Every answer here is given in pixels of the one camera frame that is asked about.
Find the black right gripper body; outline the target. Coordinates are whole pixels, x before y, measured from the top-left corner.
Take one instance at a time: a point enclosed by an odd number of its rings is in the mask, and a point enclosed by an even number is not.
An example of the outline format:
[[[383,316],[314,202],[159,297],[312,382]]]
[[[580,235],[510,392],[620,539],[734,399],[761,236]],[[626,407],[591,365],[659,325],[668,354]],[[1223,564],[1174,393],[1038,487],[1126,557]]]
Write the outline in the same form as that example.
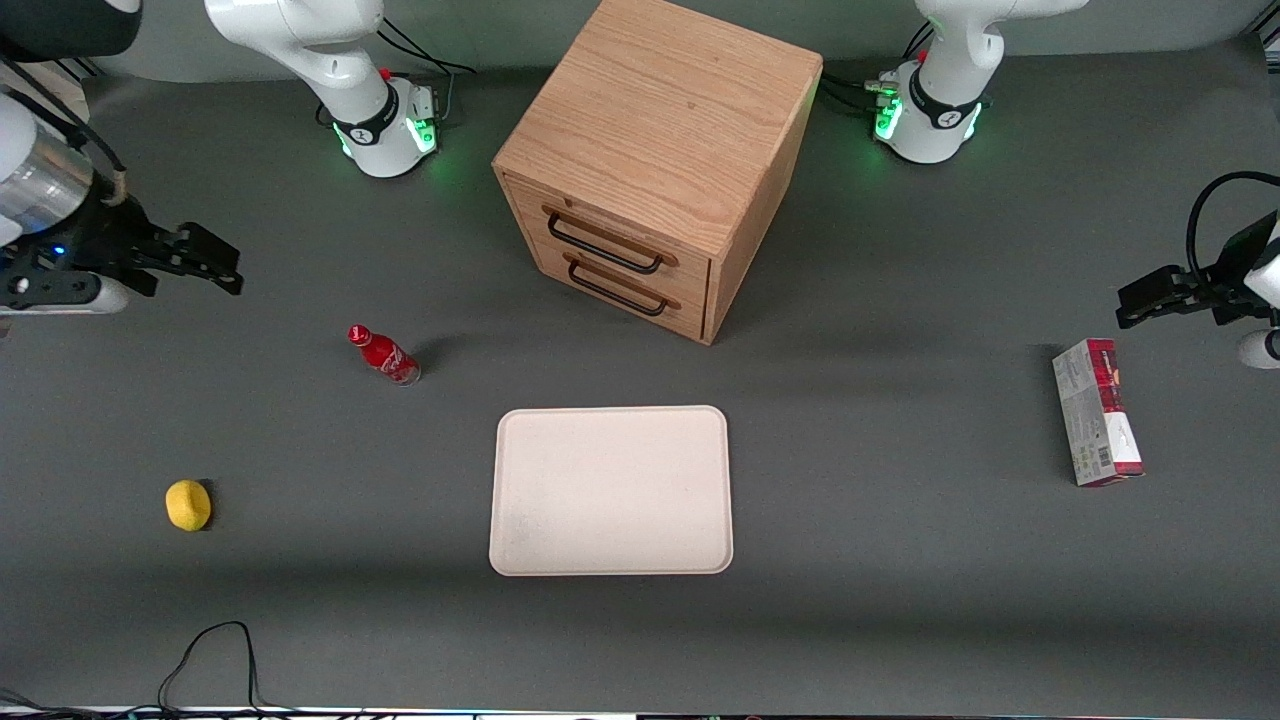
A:
[[[88,200],[45,231],[3,247],[4,309],[123,309],[152,297],[151,222],[134,200]]]

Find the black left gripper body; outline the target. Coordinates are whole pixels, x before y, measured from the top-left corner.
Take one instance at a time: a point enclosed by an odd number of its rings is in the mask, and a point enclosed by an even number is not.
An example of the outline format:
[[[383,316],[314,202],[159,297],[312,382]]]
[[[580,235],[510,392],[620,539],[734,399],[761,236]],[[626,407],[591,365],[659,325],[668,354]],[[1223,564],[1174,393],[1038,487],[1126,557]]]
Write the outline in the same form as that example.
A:
[[[1211,266],[1203,266],[1194,240],[1187,241],[1187,261],[1193,279],[1190,313],[1211,311],[1217,325],[1247,316],[1276,325],[1276,304],[1245,283],[1261,260],[1276,259],[1276,240],[1229,240]]]

